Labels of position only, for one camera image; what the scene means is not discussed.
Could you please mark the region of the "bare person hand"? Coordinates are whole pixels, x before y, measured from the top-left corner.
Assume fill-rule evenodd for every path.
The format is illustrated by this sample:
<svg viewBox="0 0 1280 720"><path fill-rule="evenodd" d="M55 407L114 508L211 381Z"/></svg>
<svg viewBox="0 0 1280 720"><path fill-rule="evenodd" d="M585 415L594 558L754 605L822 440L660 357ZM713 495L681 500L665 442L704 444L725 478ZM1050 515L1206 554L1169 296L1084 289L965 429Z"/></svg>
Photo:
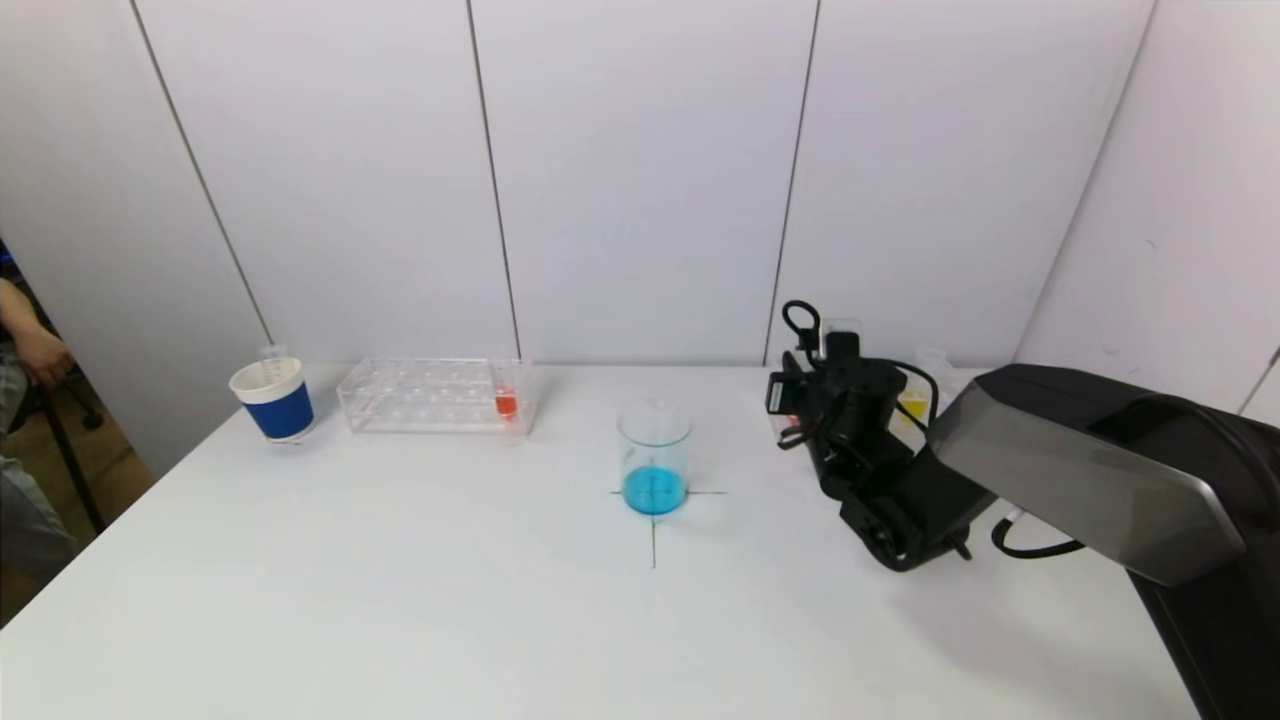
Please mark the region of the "bare person hand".
<svg viewBox="0 0 1280 720"><path fill-rule="evenodd" d="M44 388L56 388L76 369L68 346L40 323L10 329L22 366Z"/></svg>

